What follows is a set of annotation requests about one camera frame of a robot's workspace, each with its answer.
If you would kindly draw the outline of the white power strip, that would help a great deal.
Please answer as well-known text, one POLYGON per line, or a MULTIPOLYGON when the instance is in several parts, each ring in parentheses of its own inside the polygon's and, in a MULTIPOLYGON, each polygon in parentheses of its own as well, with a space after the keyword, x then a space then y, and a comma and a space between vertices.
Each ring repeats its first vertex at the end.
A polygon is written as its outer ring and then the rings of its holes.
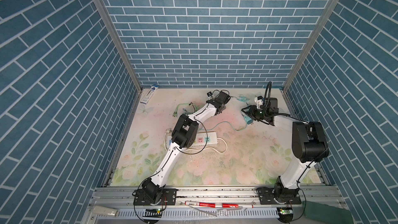
MULTIPOLYGON (((167 133, 166 137, 164 138, 165 148, 169 148, 171 142, 172 142, 172 135, 170 133, 167 133)), ((191 147, 204 146, 205 144, 207 144, 207 145, 217 145, 218 144, 216 132, 198 133, 196 135, 196 138, 191 147)))

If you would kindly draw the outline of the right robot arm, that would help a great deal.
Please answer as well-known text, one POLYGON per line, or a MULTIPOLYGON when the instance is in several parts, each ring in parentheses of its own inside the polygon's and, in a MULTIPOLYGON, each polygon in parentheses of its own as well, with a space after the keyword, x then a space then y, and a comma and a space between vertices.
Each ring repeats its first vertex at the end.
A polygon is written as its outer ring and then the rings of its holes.
POLYGON ((310 169, 329 155, 328 141, 320 122, 304 121, 280 113, 278 101, 271 97, 255 97, 255 105, 241 111, 252 120, 292 131, 294 157, 285 172, 277 177, 273 188, 259 187, 260 204, 300 204, 300 183, 310 169))

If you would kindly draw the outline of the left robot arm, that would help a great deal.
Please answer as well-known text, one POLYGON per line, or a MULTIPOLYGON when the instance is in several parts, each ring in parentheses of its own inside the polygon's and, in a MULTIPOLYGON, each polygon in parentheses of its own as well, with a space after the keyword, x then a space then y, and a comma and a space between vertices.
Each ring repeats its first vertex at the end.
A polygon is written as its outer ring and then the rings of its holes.
POLYGON ((207 96, 209 99, 202 108, 189 115, 180 115, 172 131, 172 142, 165 158, 155 173, 140 183, 132 196, 143 197, 149 204, 156 204, 163 198, 163 189, 172 169, 180 155, 187 154, 186 150, 194 143, 199 127, 203 127, 203 122, 207 119, 221 114, 231 99, 227 90, 220 90, 215 97, 212 96, 212 92, 207 93, 207 96))

